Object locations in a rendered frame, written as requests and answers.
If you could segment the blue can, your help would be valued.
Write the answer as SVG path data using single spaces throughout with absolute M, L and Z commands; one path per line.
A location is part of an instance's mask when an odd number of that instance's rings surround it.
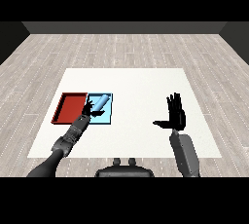
M 99 98 L 92 107 L 93 111 L 101 111 L 105 106 L 107 101 L 109 100 L 109 96 L 107 94 L 103 94 L 101 98 Z

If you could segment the red shallow open box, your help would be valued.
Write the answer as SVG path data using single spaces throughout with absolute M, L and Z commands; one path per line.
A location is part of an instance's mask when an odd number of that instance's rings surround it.
M 82 114 L 87 95 L 87 93 L 63 93 L 54 111 L 51 123 L 54 125 L 71 125 Z

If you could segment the dark grey robot body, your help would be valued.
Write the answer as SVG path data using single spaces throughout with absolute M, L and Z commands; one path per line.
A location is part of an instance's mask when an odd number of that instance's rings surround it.
M 154 177 L 150 169 L 139 167 L 134 158 L 128 159 L 128 165 L 122 166 L 121 159 L 115 158 L 110 167 L 99 169 L 95 177 Z

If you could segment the light blue shallow open box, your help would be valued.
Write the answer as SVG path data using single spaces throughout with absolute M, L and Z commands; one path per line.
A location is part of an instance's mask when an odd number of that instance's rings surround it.
M 94 105 L 95 102 L 101 98 L 103 94 L 107 94 L 109 96 L 109 100 L 105 104 L 105 106 L 102 108 L 101 111 L 104 111 L 104 113 L 101 116 L 92 117 L 90 116 L 90 124 L 91 125 L 110 125 L 111 124 L 111 116 L 112 116 L 112 95 L 110 93 L 89 93 L 88 94 L 88 100 L 92 101 L 92 104 Z

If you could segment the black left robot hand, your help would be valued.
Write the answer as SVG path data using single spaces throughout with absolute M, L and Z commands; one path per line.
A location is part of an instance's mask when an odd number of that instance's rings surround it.
M 92 106 L 93 106 L 92 101 L 88 101 L 82 110 L 82 114 L 87 116 L 97 117 L 101 116 L 104 113 L 104 111 L 92 111 L 91 110 Z

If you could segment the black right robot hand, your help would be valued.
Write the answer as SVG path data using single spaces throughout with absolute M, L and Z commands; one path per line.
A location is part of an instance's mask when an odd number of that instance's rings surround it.
M 153 124 L 162 129 L 182 131 L 186 127 L 186 114 L 182 108 L 181 95 L 174 93 L 166 98 L 168 105 L 169 120 L 154 121 Z

